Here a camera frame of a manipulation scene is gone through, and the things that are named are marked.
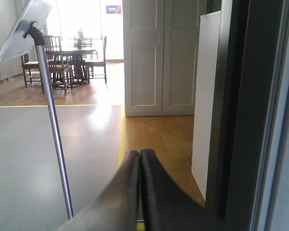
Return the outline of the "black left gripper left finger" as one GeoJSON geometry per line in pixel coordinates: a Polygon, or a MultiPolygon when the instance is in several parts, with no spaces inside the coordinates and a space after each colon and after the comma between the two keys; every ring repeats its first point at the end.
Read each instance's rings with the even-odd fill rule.
{"type": "Polygon", "coordinates": [[[127,151],[118,171],[98,198],[57,230],[137,230],[139,166],[139,152],[127,151]]]}

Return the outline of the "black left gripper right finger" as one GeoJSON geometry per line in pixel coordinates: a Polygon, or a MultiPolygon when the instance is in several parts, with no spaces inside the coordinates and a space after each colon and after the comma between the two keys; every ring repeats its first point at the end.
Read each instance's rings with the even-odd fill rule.
{"type": "Polygon", "coordinates": [[[147,231],[224,231],[225,223],[189,197],[153,149],[140,152],[141,198],[147,231]]]}

